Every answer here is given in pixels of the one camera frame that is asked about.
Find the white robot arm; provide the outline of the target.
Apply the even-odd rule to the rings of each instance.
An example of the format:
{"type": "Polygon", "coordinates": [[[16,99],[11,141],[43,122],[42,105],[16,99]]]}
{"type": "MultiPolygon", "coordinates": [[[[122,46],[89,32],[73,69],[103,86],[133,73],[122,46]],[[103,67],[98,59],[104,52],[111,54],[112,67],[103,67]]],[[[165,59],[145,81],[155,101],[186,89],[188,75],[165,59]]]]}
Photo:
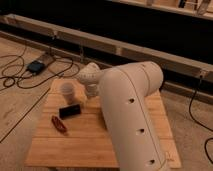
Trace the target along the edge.
{"type": "Polygon", "coordinates": [[[120,171],[170,171],[145,98],[163,82],[151,61],[100,69],[93,62],[77,74],[85,94],[98,96],[120,171]]]}

